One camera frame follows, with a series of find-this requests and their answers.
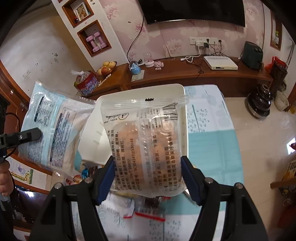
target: black vase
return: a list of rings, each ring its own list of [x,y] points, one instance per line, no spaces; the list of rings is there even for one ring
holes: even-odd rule
[[[273,97],[267,85],[258,85],[248,94],[248,108],[253,116],[264,119],[270,114]]]

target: pile of fruit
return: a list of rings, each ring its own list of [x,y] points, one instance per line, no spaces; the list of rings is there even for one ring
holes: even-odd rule
[[[99,76],[107,76],[111,74],[112,69],[116,66],[117,62],[115,61],[106,61],[103,63],[103,66],[96,72]]]

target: dark green appliance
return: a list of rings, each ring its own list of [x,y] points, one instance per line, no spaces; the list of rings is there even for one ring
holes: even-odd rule
[[[242,53],[242,62],[251,69],[260,70],[262,68],[263,51],[254,43],[246,41]]]

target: flat screen tv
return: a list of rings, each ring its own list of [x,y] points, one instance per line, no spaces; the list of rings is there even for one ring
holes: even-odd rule
[[[245,26],[242,0],[139,0],[147,24],[214,20]]]

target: wooden tv cabinet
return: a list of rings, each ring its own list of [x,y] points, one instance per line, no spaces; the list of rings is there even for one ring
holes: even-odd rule
[[[109,93],[173,83],[183,86],[214,84],[219,87],[225,97],[245,97],[258,83],[270,86],[273,81],[265,69],[252,70],[241,61],[237,63],[238,70],[211,70],[205,61],[195,58],[195,63],[201,63],[201,69],[204,72],[199,74],[200,69],[194,63],[189,64],[181,61],[180,58],[159,60],[164,63],[161,70],[155,70],[154,67],[146,68],[142,65],[141,69],[145,70],[144,78],[134,82],[131,82],[132,75],[128,64],[119,65],[110,78],[87,98],[96,100],[101,95]]]

